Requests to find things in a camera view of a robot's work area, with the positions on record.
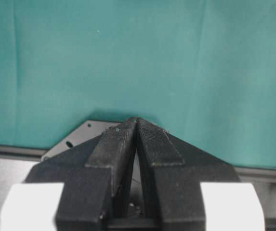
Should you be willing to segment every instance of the teal backdrop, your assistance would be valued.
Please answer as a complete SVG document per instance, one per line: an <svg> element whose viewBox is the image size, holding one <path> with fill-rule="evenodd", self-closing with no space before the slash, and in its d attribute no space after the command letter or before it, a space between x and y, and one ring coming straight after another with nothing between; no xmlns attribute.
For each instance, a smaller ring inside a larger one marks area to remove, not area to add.
<svg viewBox="0 0 276 231"><path fill-rule="evenodd" d="M129 116L276 167L276 0L0 0L0 144Z"/></svg>

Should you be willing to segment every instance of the white pad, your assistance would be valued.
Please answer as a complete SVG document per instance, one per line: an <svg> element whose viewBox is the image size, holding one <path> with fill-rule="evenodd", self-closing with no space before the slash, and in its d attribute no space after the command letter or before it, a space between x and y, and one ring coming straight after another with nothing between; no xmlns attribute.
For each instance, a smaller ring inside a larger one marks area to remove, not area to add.
<svg viewBox="0 0 276 231"><path fill-rule="evenodd" d="M64 183L15 184L0 212L0 231L56 231Z"/></svg>
<svg viewBox="0 0 276 231"><path fill-rule="evenodd" d="M206 231L265 231L263 210L251 183L202 182Z"/></svg>

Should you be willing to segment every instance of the metal plate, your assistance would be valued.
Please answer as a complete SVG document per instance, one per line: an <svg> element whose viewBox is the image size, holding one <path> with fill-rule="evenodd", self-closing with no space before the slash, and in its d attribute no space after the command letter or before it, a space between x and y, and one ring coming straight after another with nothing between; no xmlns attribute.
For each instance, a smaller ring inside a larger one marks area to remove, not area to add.
<svg viewBox="0 0 276 231"><path fill-rule="evenodd" d="M99 136L103 131L109 127L116 126L118 123L104 122L96 120L87 120L77 129L71 132L68 136L62 139L57 145L50 149L43 157L50 158L59 153L62 153L69 148L77 146L87 140L90 140L96 136Z"/></svg>

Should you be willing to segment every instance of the green fabric backdrop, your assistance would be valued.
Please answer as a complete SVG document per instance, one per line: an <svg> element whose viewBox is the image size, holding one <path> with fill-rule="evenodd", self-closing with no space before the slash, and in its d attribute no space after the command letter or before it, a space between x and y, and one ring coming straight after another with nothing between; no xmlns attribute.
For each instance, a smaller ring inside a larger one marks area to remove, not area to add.
<svg viewBox="0 0 276 231"><path fill-rule="evenodd" d="M0 0L0 144L129 116L276 167L276 0Z"/></svg>

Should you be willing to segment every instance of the screw hole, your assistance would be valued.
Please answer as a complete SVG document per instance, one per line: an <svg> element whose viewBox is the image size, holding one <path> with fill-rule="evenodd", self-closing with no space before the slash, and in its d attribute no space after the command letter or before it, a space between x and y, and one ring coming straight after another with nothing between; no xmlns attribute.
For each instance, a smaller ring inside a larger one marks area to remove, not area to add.
<svg viewBox="0 0 276 231"><path fill-rule="evenodd" d="M71 142L69 142L69 141L66 142L66 145L67 145L68 148L72 148L73 147L73 144Z"/></svg>

